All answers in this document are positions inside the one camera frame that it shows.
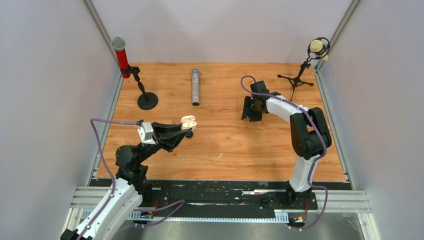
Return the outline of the white earbud case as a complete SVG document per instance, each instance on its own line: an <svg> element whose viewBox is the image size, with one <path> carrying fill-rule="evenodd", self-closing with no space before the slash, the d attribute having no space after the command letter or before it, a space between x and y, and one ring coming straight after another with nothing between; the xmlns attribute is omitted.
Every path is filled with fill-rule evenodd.
<svg viewBox="0 0 424 240"><path fill-rule="evenodd" d="M196 117L194 115L186 115L181 118L181 129L187 130L192 129L194 130L197 126Z"/></svg>

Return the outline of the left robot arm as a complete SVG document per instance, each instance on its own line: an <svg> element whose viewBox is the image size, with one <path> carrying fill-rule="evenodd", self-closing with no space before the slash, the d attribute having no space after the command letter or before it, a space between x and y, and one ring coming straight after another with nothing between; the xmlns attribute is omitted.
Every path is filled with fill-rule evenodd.
<svg viewBox="0 0 424 240"><path fill-rule="evenodd" d="M118 172L111 176L111 186L90 215L74 230L65 229L62 240L110 240L137 207L153 201L152 183L147 181L148 167L142 162L165 150L169 153L184 138L191 138L197 126L196 118L187 115L178 124L158 122L118 121L118 124L137 126L141 142L122 145L115 153Z"/></svg>

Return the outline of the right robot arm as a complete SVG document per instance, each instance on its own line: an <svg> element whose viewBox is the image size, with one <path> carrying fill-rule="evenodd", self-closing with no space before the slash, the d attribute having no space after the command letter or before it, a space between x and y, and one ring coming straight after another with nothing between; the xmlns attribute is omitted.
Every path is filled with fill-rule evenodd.
<svg viewBox="0 0 424 240"><path fill-rule="evenodd" d="M259 122L264 114L273 114L290 126L291 145L296 153L293 174L289 179L286 204L298 209L306 201L312 187L316 165L332 145L331 134L319 107L308 108L293 103L278 92L271 93L263 80L254 81L246 90L241 119Z"/></svg>

